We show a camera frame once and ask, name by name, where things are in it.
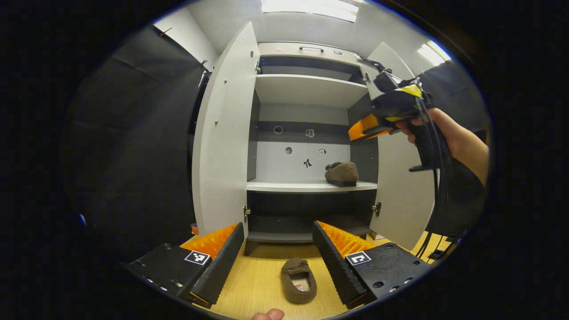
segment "cabinet handle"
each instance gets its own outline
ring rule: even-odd
[[[320,52],[324,52],[324,49],[322,48],[315,48],[315,47],[298,47],[300,50],[304,49],[304,48],[310,48],[310,49],[316,49],[316,50],[320,50]]]

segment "ceiling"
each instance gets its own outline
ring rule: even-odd
[[[325,44],[368,56],[387,43],[414,74],[432,67],[417,50],[430,38],[411,22],[379,6],[347,0],[360,8],[354,23],[314,14],[267,13],[261,0],[200,0],[188,6],[218,54],[243,25],[251,21],[258,42],[295,41]]]

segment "white shelf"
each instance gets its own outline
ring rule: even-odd
[[[261,103],[303,104],[348,109],[368,87],[344,80],[302,75],[257,75],[255,91]]]
[[[347,192],[347,191],[360,191],[360,190],[375,190],[377,184],[370,182],[358,181],[355,187],[338,187],[326,180],[307,180],[302,182],[267,182],[262,180],[253,179],[247,182],[248,191],[262,191],[262,192]]]

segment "forearm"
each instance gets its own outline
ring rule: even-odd
[[[486,186],[490,165],[490,150],[482,140],[474,133],[468,131],[465,133],[460,152],[455,155],[455,158],[469,168],[478,177],[483,186]]]

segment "door hinge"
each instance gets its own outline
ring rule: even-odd
[[[243,206],[243,221],[247,222],[247,216],[251,214],[251,208]]]
[[[381,211],[381,202],[378,202],[375,206],[372,206],[373,213],[376,214],[376,217],[380,216]]]

